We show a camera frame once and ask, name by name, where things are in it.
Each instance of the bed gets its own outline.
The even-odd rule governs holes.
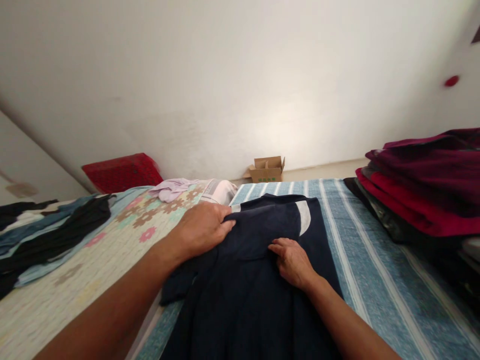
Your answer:
[[[212,201],[201,181],[170,204],[138,189],[65,264],[0,301],[0,358],[31,359],[117,281],[185,211]],[[477,359],[480,324],[422,257],[390,240],[340,179],[242,185],[231,205],[265,193],[318,198],[345,301],[405,359]],[[157,360],[182,301],[153,303],[128,359]]]
[[[318,198],[345,301],[405,359],[478,359],[480,323],[420,254],[394,244],[341,179],[244,184],[230,205],[273,195]],[[136,359],[158,359],[182,301],[150,323]]]
[[[228,204],[237,189],[226,180],[201,180],[173,202],[164,203],[149,194],[151,188],[116,194],[110,219],[78,244],[71,256],[22,274],[19,282],[25,286],[0,301],[0,359],[33,358],[168,234],[187,209],[200,201]],[[46,275],[35,280],[39,272]],[[156,300],[145,318],[129,358],[139,352],[151,322],[161,314],[158,304]]]

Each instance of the red basket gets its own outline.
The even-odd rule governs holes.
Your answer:
[[[81,168],[102,194],[119,193],[137,186],[155,186],[163,181],[157,163],[143,152]]]

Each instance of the striped bed sheet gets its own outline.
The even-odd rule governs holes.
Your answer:
[[[346,303],[405,359],[480,359],[480,322],[412,249],[394,244],[341,179],[242,185],[231,206],[263,194],[318,198]],[[167,306],[137,359],[158,359],[182,302]]]

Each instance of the right hand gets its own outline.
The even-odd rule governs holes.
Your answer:
[[[276,264],[281,277],[294,287],[306,291],[312,280],[318,276],[307,253],[295,240],[281,237],[273,240],[268,249],[278,255]]]
[[[220,244],[236,221],[223,222],[232,213],[229,206],[201,202],[186,211],[180,222],[160,242],[169,245],[172,256],[182,263],[199,256]]]

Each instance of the maroon clothing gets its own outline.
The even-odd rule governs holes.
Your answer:
[[[372,173],[369,180],[358,168],[356,176],[370,194],[422,233],[432,237],[480,234],[480,217],[445,211],[380,172]]]
[[[365,156],[380,171],[445,211],[480,216],[480,128],[388,142]]]

